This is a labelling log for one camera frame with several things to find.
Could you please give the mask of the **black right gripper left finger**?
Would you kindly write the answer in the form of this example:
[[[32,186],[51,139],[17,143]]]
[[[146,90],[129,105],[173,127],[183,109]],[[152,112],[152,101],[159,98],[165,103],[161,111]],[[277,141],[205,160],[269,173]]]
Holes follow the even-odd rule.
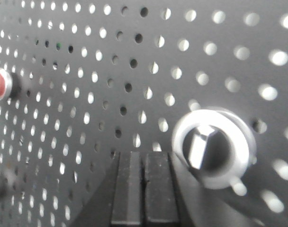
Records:
[[[142,161],[139,152],[120,153],[71,227],[141,227]]]

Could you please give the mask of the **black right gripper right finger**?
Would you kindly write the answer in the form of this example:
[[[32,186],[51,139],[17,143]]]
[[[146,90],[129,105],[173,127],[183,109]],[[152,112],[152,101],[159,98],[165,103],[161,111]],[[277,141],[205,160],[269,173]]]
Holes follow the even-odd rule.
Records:
[[[257,227],[259,224],[200,192],[187,209],[168,153],[149,152],[144,160],[145,227]]]

